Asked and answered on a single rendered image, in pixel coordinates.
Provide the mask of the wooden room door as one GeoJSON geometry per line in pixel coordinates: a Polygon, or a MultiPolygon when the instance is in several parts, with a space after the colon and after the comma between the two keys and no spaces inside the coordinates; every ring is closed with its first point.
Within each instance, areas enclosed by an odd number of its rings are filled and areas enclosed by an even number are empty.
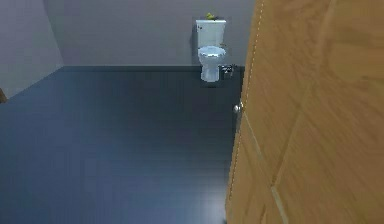
{"type": "Polygon", "coordinates": [[[255,0],[240,102],[226,224],[384,224],[384,0],[255,0]]]}

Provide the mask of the white toilet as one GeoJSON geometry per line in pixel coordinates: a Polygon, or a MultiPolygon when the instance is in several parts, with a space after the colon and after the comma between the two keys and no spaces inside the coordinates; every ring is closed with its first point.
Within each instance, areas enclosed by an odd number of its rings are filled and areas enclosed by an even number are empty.
{"type": "Polygon", "coordinates": [[[219,66],[226,57],[224,42],[225,20],[197,20],[197,55],[202,66],[201,79],[216,82],[220,79],[219,66]]]}

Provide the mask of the black small bin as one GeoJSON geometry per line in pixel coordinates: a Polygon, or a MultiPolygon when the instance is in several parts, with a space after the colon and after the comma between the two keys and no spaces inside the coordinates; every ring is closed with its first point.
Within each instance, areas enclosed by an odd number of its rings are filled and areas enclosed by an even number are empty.
{"type": "Polygon", "coordinates": [[[237,66],[235,64],[225,64],[220,66],[220,77],[225,79],[231,79],[234,75],[237,66]]]}

